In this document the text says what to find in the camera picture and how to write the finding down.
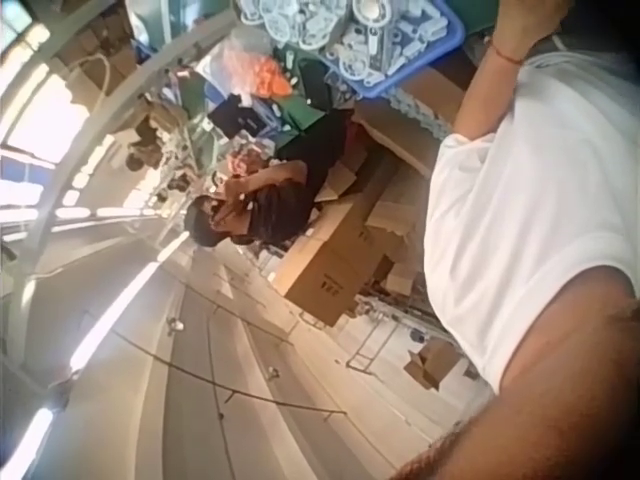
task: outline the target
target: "red bracelet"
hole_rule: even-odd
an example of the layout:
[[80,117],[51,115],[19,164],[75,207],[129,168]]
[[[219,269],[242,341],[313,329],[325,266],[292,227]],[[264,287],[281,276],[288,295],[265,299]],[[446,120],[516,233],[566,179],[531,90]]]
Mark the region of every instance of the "red bracelet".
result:
[[493,51],[496,53],[496,55],[498,55],[501,59],[506,60],[507,62],[513,65],[522,66],[524,64],[524,60],[516,60],[515,58],[512,58],[502,53],[500,49],[496,47],[496,44],[493,43],[493,38],[489,39],[489,47],[491,47]]

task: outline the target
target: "cable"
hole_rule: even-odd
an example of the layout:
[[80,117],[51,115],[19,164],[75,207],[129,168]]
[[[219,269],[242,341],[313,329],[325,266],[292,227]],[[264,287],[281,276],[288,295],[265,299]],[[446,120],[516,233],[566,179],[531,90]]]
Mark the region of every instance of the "cable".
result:
[[298,403],[291,403],[291,402],[283,402],[282,400],[275,400],[273,398],[267,398],[267,397],[262,397],[260,395],[255,395],[253,393],[249,393],[249,392],[245,392],[243,390],[238,390],[237,388],[232,388],[232,387],[228,387],[227,385],[223,385],[222,383],[218,383],[214,380],[209,380],[208,378],[203,377],[202,375],[199,375],[197,373],[194,373],[190,370],[187,370],[184,367],[181,367],[179,365],[176,365],[175,363],[172,363],[168,360],[165,360],[164,358],[156,355],[155,353],[147,350],[146,348],[144,348],[141,345],[138,345],[137,343],[133,342],[132,340],[129,340],[127,337],[125,337],[124,335],[122,335],[117,329],[113,329],[111,330],[111,333],[113,333],[115,336],[117,336],[119,339],[121,339],[122,341],[124,341],[125,343],[131,345],[133,348],[135,348],[136,350],[144,353],[145,355],[151,357],[153,360],[169,367],[169,368],[173,368],[174,370],[177,370],[181,373],[184,373],[185,375],[188,375],[192,378],[195,378],[196,380],[200,380],[201,382],[207,383],[209,385],[212,385],[214,387],[218,387],[221,388],[222,390],[226,390],[227,392],[230,392],[232,395],[240,395],[243,397],[247,397],[247,398],[251,398],[253,400],[259,400],[262,402],[267,402],[267,403],[273,403],[275,405],[279,405],[281,407],[289,407],[289,408],[297,408],[299,410],[309,410],[309,411],[313,411],[313,412],[322,412],[322,413],[329,413],[329,414],[340,414],[340,415],[346,415],[347,412],[345,412],[344,410],[335,410],[335,409],[329,409],[329,408],[319,408],[319,407],[312,407],[309,405],[300,405]]

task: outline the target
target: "white t-shirt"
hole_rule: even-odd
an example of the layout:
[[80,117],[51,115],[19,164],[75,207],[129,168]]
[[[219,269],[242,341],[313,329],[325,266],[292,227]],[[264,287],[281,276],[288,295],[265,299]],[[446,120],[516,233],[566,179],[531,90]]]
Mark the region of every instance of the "white t-shirt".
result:
[[617,267],[640,291],[640,89],[617,68],[539,57],[495,134],[442,143],[424,241],[429,297],[496,391],[527,330],[578,273]]

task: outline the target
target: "wrist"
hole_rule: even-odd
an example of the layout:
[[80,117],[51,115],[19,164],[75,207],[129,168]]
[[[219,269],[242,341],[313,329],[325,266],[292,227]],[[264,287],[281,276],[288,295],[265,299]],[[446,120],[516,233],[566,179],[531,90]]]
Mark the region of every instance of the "wrist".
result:
[[522,63],[529,54],[533,44],[516,35],[507,35],[500,30],[491,37],[491,46],[503,57]]

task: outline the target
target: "plastic bag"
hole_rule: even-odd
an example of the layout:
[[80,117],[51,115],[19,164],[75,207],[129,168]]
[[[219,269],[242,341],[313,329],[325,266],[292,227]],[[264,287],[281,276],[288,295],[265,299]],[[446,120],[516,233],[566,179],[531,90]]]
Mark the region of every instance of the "plastic bag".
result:
[[293,89],[271,57],[272,51],[267,33],[239,26],[205,55],[196,70],[223,94],[239,95],[243,106],[251,105],[252,95],[289,96]]

